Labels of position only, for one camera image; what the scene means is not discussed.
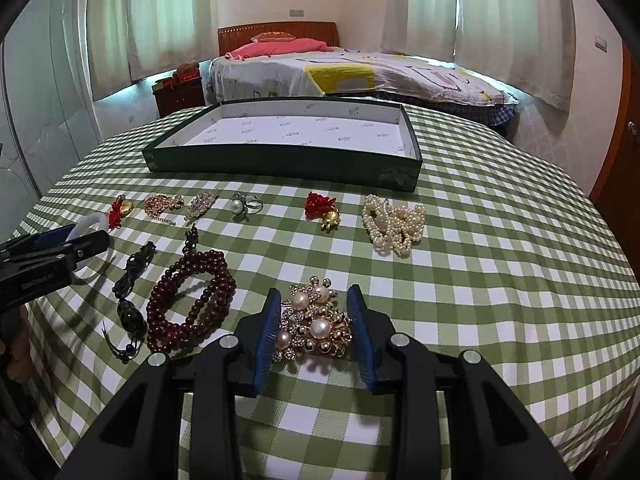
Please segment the person's left hand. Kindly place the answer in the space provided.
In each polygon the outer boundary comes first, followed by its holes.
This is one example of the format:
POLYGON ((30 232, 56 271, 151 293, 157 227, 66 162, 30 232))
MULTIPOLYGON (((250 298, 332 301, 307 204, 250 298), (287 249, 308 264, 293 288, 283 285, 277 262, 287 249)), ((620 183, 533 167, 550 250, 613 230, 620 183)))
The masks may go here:
POLYGON ((6 367, 8 377, 20 385, 25 385, 35 373, 35 365, 30 355, 30 333, 28 313, 25 306, 20 307, 20 325, 12 342, 7 346, 1 343, 1 354, 7 354, 9 364, 6 367))

